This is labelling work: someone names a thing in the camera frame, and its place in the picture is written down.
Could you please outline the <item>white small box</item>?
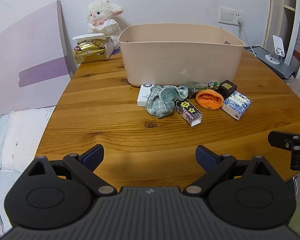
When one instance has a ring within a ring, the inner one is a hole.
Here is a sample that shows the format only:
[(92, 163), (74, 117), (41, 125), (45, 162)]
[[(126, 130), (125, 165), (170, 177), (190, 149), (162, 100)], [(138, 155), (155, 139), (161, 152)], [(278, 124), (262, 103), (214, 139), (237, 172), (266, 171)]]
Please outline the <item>white small box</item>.
[(147, 99), (151, 93), (151, 88), (154, 87), (154, 85), (141, 85), (138, 98), (137, 98), (137, 106), (138, 107), (145, 107)]

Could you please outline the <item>gold tissue pack box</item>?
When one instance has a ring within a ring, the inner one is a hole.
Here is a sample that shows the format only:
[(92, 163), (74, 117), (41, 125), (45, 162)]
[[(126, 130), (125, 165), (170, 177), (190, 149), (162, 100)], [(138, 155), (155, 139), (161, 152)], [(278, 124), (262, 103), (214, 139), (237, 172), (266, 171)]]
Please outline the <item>gold tissue pack box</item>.
[(73, 55), (77, 64), (108, 60), (114, 51), (111, 37), (104, 33), (84, 34), (72, 39), (76, 41)]

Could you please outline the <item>beige plastic storage bin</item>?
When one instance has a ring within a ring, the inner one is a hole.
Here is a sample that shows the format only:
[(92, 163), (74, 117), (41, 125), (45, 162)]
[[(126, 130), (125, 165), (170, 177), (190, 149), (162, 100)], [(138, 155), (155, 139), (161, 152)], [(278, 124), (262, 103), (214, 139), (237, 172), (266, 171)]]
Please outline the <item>beige plastic storage bin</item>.
[(244, 42), (220, 27), (188, 23), (139, 24), (119, 36), (133, 86), (233, 80)]

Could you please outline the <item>small black gold box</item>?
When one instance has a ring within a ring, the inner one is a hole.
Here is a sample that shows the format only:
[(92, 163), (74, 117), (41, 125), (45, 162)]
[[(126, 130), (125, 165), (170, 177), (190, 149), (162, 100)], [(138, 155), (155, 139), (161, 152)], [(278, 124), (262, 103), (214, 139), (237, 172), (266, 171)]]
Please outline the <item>small black gold box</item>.
[(218, 94), (220, 94), (223, 99), (227, 99), (233, 92), (237, 90), (237, 85), (229, 80), (225, 80), (221, 82), (216, 90)]

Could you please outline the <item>white phone stand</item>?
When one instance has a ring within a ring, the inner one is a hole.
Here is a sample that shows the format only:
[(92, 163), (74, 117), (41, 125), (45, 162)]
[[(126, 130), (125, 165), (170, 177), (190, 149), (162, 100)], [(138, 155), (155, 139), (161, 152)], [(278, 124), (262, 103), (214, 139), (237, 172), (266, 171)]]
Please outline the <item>white phone stand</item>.
[(283, 45), (283, 40), (281, 37), (273, 35), (273, 44), (274, 44), (274, 52), (272, 54), (268, 54), (265, 56), (265, 59), (274, 64), (279, 65), (280, 61), (278, 57), (285, 57), (285, 50)]

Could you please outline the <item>orange rubber object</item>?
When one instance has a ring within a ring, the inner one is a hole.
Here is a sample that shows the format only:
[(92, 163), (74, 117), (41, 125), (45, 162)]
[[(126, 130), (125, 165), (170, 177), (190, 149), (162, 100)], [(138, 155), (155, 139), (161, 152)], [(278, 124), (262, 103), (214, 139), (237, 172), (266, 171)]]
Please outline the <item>orange rubber object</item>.
[(214, 111), (222, 107), (224, 98), (215, 90), (204, 89), (196, 94), (196, 102), (201, 107)]

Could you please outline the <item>green plaid cloth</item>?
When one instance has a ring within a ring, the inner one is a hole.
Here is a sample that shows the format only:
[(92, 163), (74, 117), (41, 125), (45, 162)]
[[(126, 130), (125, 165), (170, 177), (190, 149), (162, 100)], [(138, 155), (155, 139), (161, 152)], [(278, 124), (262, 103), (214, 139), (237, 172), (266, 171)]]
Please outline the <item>green plaid cloth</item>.
[(175, 108), (175, 103), (188, 97), (189, 90), (185, 86), (159, 86), (151, 88), (146, 101), (146, 111), (161, 119), (170, 115)]

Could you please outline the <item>white plush lamb toy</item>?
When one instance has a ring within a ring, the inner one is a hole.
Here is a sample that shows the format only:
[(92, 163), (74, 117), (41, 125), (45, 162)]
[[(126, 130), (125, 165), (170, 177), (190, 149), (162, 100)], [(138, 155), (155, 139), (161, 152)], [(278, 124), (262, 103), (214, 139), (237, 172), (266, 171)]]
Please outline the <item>white plush lamb toy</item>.
[(122, 30), (114, 17), (122, 13), (123, 7), (108, 0), (90, 3), (87, 10), (88, 32), (105, 34), (112, 39), (114, 49), (119, 49), (119, 36)]

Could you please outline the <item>white pillow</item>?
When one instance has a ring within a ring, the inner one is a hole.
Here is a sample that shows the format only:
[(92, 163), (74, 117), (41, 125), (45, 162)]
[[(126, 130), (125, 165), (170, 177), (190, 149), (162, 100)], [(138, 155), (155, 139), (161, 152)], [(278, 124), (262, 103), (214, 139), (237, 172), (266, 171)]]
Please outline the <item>white pillow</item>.
[(33, 161), (54, 107), (28, 109), (9, 114), (1, 152), (1, 169), (23, 172)]

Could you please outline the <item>black star-printed box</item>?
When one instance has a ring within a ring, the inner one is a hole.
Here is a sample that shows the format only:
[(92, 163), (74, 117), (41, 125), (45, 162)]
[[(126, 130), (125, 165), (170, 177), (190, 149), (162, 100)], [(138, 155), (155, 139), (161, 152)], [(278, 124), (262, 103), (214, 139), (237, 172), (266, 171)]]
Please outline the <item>black star-printed box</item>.
[(177, 113), (191, 126), (202, 121), (202, 113), (189, 100), (180, 100), (175, 103)]

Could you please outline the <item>grey laptop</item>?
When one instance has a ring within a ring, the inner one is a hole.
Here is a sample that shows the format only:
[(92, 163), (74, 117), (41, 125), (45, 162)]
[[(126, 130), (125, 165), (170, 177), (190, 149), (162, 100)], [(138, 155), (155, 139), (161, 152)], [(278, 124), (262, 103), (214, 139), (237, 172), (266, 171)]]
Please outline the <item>grey laptop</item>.
[(260, 46), (253, 46), (251, 48), (246, 46), (245, 50), (255, 55), (281, 79), (288, 79), (295, 75), (294, 69), (285, 64), (278, 55), (270, 53)]

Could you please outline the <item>green dried herb bag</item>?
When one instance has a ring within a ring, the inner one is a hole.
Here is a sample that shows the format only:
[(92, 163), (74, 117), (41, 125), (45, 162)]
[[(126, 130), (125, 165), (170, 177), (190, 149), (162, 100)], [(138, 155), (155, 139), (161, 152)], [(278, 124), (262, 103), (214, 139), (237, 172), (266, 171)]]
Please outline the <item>green dried herb bag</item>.
[(193, 98), (200, 90), (216, 90), (219, 87), (219, 83), (216, 81), (210, 81), (208, 83), (199, 83), (194, 81), (189, 81), (182, 83), (181, 86), (184, 86), (188, 89), (188, 99)]

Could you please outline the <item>blue white patterned box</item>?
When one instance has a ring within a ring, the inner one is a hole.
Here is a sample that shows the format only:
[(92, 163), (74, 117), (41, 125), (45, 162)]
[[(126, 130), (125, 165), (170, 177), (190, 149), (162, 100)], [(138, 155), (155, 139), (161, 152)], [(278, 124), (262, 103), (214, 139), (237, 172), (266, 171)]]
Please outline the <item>blue white patterned box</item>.
[(224, 100), (222, 110), (236, 120), (239, 120), (251, 105), (252, 101), (238, 91), (234, 91)]

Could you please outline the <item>white wall switch socket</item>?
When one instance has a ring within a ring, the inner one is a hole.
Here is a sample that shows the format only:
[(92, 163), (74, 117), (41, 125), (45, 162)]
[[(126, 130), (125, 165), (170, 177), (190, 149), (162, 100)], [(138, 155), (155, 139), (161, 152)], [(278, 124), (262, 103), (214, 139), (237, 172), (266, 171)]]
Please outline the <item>white wall switch socket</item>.
[(218, 22), (228, 25), (243, 26), (245, 23), (245, 12), (226, 7), (220, 7)]

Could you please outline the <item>pink purple headboard panel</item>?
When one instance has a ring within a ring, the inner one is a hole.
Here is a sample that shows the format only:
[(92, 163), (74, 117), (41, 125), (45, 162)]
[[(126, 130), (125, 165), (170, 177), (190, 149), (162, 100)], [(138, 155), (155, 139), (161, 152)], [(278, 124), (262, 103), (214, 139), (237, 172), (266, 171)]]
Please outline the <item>pink purple headboard panel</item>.
[(53, 1), (0, 33), (0, 115), (54, 106), (70, 82), (62, 7)]

